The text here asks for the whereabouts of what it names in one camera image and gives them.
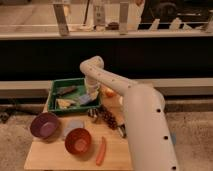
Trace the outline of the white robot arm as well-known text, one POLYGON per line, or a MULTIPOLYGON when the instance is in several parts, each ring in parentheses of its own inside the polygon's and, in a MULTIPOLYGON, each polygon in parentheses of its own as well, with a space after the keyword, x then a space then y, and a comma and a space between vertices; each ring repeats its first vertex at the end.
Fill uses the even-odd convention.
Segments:
POLYGON ((83 61, 80 71, 90 88, 101 83, 123 97, 133 171, 180 171, 164 114, 163 95, 150 84, 106 71, 100 56, 83 61))

